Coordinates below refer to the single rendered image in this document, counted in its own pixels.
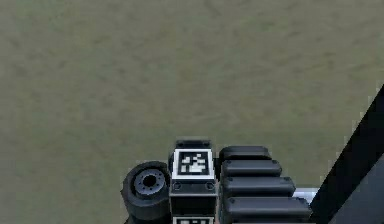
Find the black furniture edge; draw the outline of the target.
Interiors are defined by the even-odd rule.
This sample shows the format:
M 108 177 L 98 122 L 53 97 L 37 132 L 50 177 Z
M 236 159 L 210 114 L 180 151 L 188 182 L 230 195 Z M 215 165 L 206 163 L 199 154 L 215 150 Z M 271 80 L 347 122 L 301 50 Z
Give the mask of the black furniture edge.
M 314 224 L 384 224 L 384 84 L 311 202 Z

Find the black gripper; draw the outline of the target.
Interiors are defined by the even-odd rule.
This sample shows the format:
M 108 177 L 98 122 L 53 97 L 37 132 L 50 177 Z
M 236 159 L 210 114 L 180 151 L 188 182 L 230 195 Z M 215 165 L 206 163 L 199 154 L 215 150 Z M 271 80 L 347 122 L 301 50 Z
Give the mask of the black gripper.
M 148 161 L 126 175 L 120 191 L 128 218 L 124 224 L 170 224 L 167 164 Z

